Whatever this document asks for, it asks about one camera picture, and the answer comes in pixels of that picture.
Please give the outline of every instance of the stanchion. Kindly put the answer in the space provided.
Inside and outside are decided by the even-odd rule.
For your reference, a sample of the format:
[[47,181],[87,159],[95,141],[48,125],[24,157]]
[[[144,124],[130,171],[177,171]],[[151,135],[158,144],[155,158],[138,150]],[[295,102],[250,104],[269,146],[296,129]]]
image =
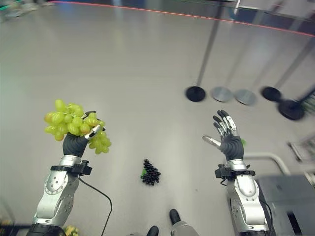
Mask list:
[[295,71],[295,69],[301,64],[303,59],[312,51],[315,45],[315,37],[312,37],[299,55],[295,58],[293,63],[285,71],[282,77],[278,80],[274,87],[263,87],[261,90],[261,95],[269,101],[280,102],[281,101],[281,92],[279,89],[284,83],[288,80],[290,75]]
[[[289,30],[296,31],[300,27],[302,23],[302,19],[296,18]],[[270,69],[272,65],[274,65],[275,61],[278,59],[279,55],[281,55],[282,50],[284,48],[284,44],[281,42],[278,49],[274,52],[274,54],[271,56],[271,59],[267,61],[265,66],[262,68],[260,73],[258,74],[257,78],[253,82],[253,84],[249,87],[249,89],[240,89],[234,93],[235,99],[239,101],[240,103],[244,105],[254,105],[257,101],[256,95],[253,93],[254,88],[260,83],[263,76],[265,75],[266,71]]]
[[203,88],[201,88],[200,85],[201,85],[201,81],[202,81],[204,73],[205,73],[205,69],[206,69],[206,66],[208,63],[208,59],[209,59],[214,41],[215,41],[216,36],[217,36],[224,2],[229,2],[229,1],[227,1],[227,0],[220,0],[219,1],[219,6],[217,9],[217,13],[216,13],[216,19],[214,20],[214,24],[213,24],[213,27],[212,27],[212,30],[211,30],[211,33],[209,36],[207,48],[206,48],[205,54],[203,56],[203,60],[202,60],[202,64],[201,64],[201,68],[199,71],[199,76],[198,76],[196,85],[186,89],[186,97],[192,102],[200,102],[206,96],[205,90]]
[[304,117],[305,111],[302,107],[302,103],[315,93],[314,87],[302,98],[297,101],[284,100],[278,105],[278,111],[286,118],[290,120],[299,120]]
[[[253,24],[259,24],[261,22],[261,19],[263,17],[264,14],[264,10],[259,10],[256,12],[255,17],[252,21]],[[219,101],[219,102],[228,102],[229,100],[231,100],[233,98],[233,93],[228,89],[229,85],[231,84],[233,75],[236,71],[236,69],[239,67],[240,63],[242,62],[246,52],[247,52],[247,48],[248,45],[250,44],[250,41],[252,40],[252,36],[253,33],[250,31],[246,40],[243,43],[243,46],[241,48],[241,50],[239,51],[239,54],[236,57],[235,63],[233,64],[227,78],[225,81],[224,86],[219,86],[219,87],[215,87],[213,88],[210,93],[211,96]],[[250,104],[247,101],[255,101],[255,94],[251,93],[247,93],[247,94],[242,94],[242,91],[238,91],[237,94],[239,96],[242,96],[242,103],[248,103],[248,105]]]

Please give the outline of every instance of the green grapes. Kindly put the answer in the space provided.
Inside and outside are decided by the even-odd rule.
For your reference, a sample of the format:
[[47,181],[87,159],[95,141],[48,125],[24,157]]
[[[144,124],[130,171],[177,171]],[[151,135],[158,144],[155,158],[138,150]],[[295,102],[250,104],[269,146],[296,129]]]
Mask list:
[[[45,115],[44,120],[49,124],[45,132],[55,136],[57,141],[62,141],[64,135],[68,132],[73,135],[83,136],[88,134],[91,129],[98,124],[102,127],[105,122],[97,119],[96,113],[90,113],[84,117],[83,108],[74,103],[66,105],[62,100],[55,101],[56,112],[49,112]],[[95,153],[108,153],[108,147],[112,145],[107,138],[106,132],[98,131],[89,141],[89,147],[95,148]]]

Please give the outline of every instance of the grape stem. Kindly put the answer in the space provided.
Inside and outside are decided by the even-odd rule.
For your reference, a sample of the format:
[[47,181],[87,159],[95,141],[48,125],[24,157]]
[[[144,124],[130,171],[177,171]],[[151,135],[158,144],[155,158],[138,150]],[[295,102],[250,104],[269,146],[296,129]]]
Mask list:
[[75,115],[74,113],[69,114],[69,113],[67,113],[67,112],[64,112],[63,114],[64,114],[64,115],[71,115],[73,118],[76,117],[76,115]]

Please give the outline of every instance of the black round base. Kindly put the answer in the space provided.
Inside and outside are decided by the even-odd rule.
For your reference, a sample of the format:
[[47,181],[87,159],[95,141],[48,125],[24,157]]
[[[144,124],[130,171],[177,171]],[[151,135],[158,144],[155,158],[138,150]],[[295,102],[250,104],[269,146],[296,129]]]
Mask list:
[[205,96],[205,90],[198,86],[192,86],[186,90],[186,97],[192,102],[200,102],[205,98]]
[[273,87],[263,87],[260,91],[261,95],[269,101],[280,102],[281,92]]
[[278,110],[285,118],[290,120],[302,119],[305,115],[303,107],[296,101],[285,100],[279,103]]

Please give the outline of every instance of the silver round base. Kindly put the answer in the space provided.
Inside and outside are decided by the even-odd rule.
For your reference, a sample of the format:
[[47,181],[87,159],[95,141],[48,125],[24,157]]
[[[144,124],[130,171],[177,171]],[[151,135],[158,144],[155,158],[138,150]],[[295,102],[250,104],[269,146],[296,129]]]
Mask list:
[[249,91],[247,89],[237,90],[234,96],[236,100],[247,106],[251,106],[257,101],[256,95],[252,91]]
[[211,96],[219,102],[228,102],[233,98],[232,92],[225,87],[215,87],[211,91]]

